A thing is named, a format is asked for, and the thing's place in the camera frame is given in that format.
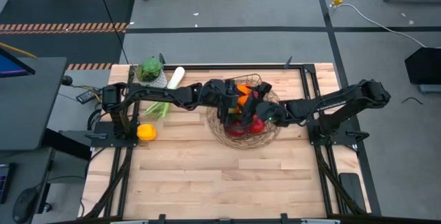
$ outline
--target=concrete floor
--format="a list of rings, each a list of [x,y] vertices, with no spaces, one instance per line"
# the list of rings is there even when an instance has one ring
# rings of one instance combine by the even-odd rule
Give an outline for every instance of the concrete floor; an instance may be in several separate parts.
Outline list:
[[[0,9],[6,1],[0,0]],[[344,1],[386,26],[441,26],[439,5]],[[132,21],[132,28],[325,26],[318,0],[136,0]],[[331,21],[336,27],[372,26],[349,8],[332,10]],[[441,45],[440,32],[409,34],[427,46]],[[336,38],[349,83],[375,79],[392,95],[381,111],[358,115],[362,130],[371,134],[365,146],[382,215],[441,219],[440,96],[419,94],[404,67],[418,44],[387,32],[341,32]],[[159,52],[168,63],[284,62],[290,56],[293,62],[334,62],[325,32],[127,34],[124,48],[131,63]],[[76,82],[97,87],[105,85],[108,73],[68,72]],[[72,88],[61,88],[61,93],[78,94]],[[424,105],[401,104],[408,96]],[[79,105],[59,96],[49,126],[84,130],[93,107],[93,103]],[[81,184],[53,187],[53,212],[36,216],[34,223],[74,219],[82,190]]]

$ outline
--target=wooden table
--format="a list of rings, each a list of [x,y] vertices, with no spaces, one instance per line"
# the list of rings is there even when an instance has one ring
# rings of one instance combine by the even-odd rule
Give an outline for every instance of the wooden table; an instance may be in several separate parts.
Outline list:
[[[315,66],[321,93],[338,90],[333,64]],[[109,84],[126,82],[128,70],[128,65],[114,65]],[[272,84],[281,100],[304,98],[298,70],[187,70],[180,85],[250,73]],[[314,92],[312,83],[309,87]],[[141,102],[141,112],[150,104]],[[213,137],[205,112],[204,107],[187,112],[172,106],[166,118],[158,122],[141,115],[141,123],[153,123],[158,136],[134,149],[124,219],[157,219],[159,214],[166,214],[167,219],[280,218],[280,213],[288,213],[290,218],[326,216],[314,148],[306,128],[290,125],[282,128],[267,147],[235,150]],[[90,164],[83,192],[86,213],[109,183],[113,156],[114,149],[107,148]],[[335,145],[334,156],[339,173],[359,175],[370,212],[356,153]],[[334,189],[329,181],[328,185],[337,213]],[[117,203],[114,200],[113,214]]]

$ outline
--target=computer mouse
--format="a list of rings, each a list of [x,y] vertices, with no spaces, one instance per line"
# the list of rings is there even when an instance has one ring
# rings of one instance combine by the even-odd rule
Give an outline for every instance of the computer mouse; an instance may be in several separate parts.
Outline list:
[[[15,223],[25,223],[29,219],[37,196],[38,192],[34,187],[28,188],[20,193],[12,210],[12,218]]]

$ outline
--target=fruit basket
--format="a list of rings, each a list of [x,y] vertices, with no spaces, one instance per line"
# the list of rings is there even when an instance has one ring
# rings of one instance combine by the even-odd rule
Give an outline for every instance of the fruit basket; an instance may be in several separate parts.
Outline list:
[[[232,78],[236,85],[257,86],[262,83],[258,74]],[[276,93],[271,90],[264,97],[265,101],[279,102]],[[253,123],[241,125],[237,122],[224,126],[217,117],[216,108],[207,109],[207,122],[212,134],[222,144],[239,150],[252,150],[269,145],[278,135],[280,129],[270,121],[264,123],[254,118]]]

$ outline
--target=orange and black striped tape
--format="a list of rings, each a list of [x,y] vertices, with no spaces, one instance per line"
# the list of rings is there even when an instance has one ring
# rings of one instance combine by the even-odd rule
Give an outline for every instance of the orange and black striped tape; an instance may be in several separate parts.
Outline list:
[[[73,63],[68,70],[109,70],[114,63]]]
[[[68,34],[86,32],[125,32],[127,23],[37,23],[0,24],[0,34]]]

